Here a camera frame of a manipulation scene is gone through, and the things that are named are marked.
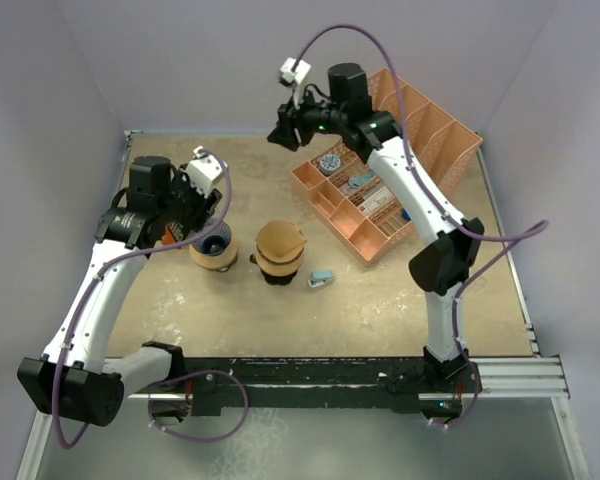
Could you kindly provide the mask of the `blue ribbed dripper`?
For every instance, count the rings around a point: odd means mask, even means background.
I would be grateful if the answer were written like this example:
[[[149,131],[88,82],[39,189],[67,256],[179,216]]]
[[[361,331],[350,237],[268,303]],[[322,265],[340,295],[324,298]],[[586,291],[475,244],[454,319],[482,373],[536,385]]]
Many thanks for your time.
[[[195,240],[191,247],[195,252],[203,256],[218,256],[223,253],[231,243],[232,231],[229,225],[222,221],[216,227],[209,231],[208,234],[200,236]]]

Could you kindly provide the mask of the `brown paper coffee filter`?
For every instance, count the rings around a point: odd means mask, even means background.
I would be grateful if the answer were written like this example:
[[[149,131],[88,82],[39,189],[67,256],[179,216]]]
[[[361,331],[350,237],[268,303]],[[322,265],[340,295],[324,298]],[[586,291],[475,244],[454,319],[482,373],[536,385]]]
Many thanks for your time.
[[[294,260],[307,243],[298,225],[285,220],[272,220],[265,224],[255,239],[260,257],[273,264]]]

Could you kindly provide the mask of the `wooden ring dripper stand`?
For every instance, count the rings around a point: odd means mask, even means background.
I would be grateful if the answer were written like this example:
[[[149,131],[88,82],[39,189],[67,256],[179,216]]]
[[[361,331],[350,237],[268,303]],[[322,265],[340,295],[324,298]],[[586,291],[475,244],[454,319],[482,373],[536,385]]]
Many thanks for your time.
[[[266,256],[262,256],[260,251],[256,251],[251,255],[251,260],[264,273],[274,277],[285,277],[296,273],[305,258],[305,252],[301,251],[295,256],[287,260],[271,260]]]

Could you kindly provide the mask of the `orange coffee filter bag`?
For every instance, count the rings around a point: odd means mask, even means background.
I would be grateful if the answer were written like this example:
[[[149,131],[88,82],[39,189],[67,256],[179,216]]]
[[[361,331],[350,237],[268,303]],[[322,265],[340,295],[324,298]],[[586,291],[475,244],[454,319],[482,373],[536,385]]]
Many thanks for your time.
[[[179,248],[182,248],[182,242],[185,240],[186,235],[183,233],[183,227],[178,222],[170,222],[165,225],[164,234],[161,237],[161,244],[164,246],[176,244]]]

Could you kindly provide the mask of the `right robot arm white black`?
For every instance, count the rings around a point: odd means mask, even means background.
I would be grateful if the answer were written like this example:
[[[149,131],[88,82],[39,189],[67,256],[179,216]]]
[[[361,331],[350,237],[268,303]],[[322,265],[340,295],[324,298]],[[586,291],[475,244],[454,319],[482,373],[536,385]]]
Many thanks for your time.
[[[294,58],[280,67],[278,80],[291,97],[279,106],[268,141],[296,151],[316,134],[337,135],[384,182],[424,243],[409,271],[426,299],[426,383],[447,391],[462,372],[477,377],[463,339],[461,303],[484,232],[482,222],[467,219],[434,184],[409,144],[404,116],[373,107],[360,65],[332,66],[329,95],[320,101],[309,90],[310,70],[308,63]]]

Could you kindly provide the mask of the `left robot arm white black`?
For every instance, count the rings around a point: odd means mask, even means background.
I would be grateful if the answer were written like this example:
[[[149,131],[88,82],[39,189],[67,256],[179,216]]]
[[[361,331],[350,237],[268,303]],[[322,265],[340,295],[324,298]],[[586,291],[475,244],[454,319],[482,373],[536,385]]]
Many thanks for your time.
[[[178,227],[184,247],[218,225],[214,212],[223,198],[217,185],[228,179],[227,165],[202,147],[181,166],[161,156],[133,160],[127,186],[98,221],[89,267],[69,312],[43,353],[18,367],[17,378],[40,412],[104,427],[144,387],[182,387],[181,348],[148,341],[108,364],[107,346],[136,277],[152,255],[165,251],[160,241],[167,226]]]

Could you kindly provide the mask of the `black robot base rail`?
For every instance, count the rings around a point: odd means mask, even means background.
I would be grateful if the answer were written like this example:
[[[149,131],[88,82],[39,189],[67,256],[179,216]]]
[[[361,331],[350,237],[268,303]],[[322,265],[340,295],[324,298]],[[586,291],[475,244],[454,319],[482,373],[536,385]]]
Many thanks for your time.
[[[424,357],[187,357],[193,416],[224,408],[382,409],[457,416],[460,396],[482,390],[478,367]]]

